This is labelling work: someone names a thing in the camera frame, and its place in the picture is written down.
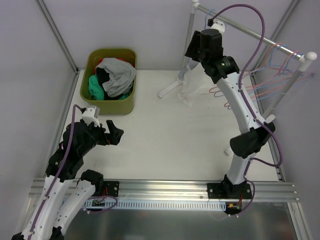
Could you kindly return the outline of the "green tank top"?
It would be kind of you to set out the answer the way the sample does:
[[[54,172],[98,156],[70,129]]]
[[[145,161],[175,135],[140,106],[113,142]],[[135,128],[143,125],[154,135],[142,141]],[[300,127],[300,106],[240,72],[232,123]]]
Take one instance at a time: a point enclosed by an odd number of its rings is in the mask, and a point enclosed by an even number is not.
[[[88,90],[94,100],[104,101],[103,89],[99,86],[97,75],[92,75],[88,79]]]

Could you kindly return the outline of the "grey tank top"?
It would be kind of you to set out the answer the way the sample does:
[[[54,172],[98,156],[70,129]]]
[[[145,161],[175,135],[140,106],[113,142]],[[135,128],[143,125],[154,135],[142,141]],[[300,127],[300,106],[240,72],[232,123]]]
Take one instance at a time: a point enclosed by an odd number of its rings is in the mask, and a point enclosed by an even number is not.
[[[123,94],[128,94],[133,86],[136,77],[136,69],[126,61],[117,58],[104,58],[96,66],[109,74],[109,80],[102,84],[102,88],[111,98],[116,98]]]

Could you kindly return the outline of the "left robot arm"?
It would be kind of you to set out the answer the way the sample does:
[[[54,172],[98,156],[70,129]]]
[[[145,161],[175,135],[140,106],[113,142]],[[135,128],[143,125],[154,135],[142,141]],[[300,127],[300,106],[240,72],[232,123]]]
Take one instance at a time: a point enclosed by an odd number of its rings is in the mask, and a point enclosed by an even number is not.
[[[77,181],[66,202],[63,199],[84,164],[84,156],[96,146],[118,145],[124,131],[107,120],[102,125],[84,120],[73,121],[63,133],[62,142],[49,158],[40,199],[25,229],[12,236],[14,240],[63,240],[67,230],[90,197],[101,197],[103,174],[87,169]]]

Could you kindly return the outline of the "blue hanger of white top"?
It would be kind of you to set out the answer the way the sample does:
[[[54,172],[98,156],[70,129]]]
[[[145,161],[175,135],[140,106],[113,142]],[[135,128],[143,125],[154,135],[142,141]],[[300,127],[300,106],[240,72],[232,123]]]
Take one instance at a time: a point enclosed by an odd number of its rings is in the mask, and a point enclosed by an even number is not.
[[[210,9],[209,12],[205,15],[205,18],[204,18],[204,27],[203,29],[207,29],[208,28],[208,17],[209,15],[215,11],[214,8]],[[185,42],[185,46],[184,46],[184,50],[187,49],[189,43],[190,43],[190,40],[191,40],[191,33],[192,33],[192,28],[193,28],[193,23],[194,23],[194,13],[191,13],[190,14],[190,19],[189,19],[189,23],[188,23],[188,29],[187,29],[187,35],[186,35],[186,42]],[[189,64],[189,60],[190,58],[188,57],[183,57],[183,60],[182,60],[182,67],[181,67],[181,70],[178,74],[178,80],[179,81],[182,81],[184,79],[184,76],[186,74],[186,72],[188,71],[188,64]]]

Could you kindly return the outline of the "red tank top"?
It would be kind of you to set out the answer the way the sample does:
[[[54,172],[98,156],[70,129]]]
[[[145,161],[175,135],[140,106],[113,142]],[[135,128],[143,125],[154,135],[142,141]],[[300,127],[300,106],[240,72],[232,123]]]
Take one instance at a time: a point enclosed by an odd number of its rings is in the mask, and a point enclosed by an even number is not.
[[[125,60],[123,60],[122,58],[114,58],[114,57],[105,57],[99,60],[99,64],[101,63],[106,63],[106,62],[110,62],[110,63],[120,63],[120,62],[125,62]]]

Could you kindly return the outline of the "black tank top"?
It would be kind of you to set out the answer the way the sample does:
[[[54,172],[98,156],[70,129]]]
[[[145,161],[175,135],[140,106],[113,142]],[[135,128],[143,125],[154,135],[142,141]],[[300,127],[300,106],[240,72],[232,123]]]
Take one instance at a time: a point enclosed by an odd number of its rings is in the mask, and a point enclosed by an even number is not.
[[[104,94],[104,100],[105,101],[111,101],[111,100],[123,100],[125,98],[127,98],[133,91],[133,88],[131,87],[129,89],[129,92],[128,93],[122,93],[116,97],[110,97],[108,95],[108,93],[105,91],[104,87],[103,87],[103,84],[104,83],[107,83],[110,81],[110,74],[107,73],[104,69],[102,68],[97,68],[96,69],[96,77],[97,77],[97,81],[98,81],[98,84],[99,86],[102,88],[103,90],[103,94]]]

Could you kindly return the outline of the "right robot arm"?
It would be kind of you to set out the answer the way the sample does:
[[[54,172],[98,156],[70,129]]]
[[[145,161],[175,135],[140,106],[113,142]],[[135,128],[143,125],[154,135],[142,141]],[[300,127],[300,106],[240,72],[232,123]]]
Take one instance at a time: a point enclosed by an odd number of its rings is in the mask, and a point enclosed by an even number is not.
[[[223,93],[240,131],[229,141],[233,157],[227,174],[220,183],[207,184],[208,198],[250,199],[253,195],[245,176],[251,161],[275,131],[275,125],[266,122],[239,82],[240,69],[231,56],[223,54],[222,34],[218,30],[196,30],[185,56],[200,63]]]

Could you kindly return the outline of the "blue hanger of black top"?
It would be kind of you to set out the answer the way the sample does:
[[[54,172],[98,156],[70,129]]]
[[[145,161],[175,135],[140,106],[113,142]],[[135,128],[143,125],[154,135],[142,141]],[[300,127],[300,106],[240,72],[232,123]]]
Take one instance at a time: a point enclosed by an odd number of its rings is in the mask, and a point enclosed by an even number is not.
[[[278,93],[289,81],[293,73],[277,74],[259,84],[246,87],[253,102],[261,101]]]

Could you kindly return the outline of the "white tank top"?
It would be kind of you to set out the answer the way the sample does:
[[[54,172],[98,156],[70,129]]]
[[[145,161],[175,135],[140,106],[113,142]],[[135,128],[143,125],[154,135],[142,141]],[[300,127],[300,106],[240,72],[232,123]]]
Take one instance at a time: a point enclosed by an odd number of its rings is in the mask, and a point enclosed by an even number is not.
[[[182,85],[178,88],[178,99],[187,106],[192,106],[199,95],[209,94],[215,85],[205,73],[203,66],[198,63],[194,68],[187,66]]]

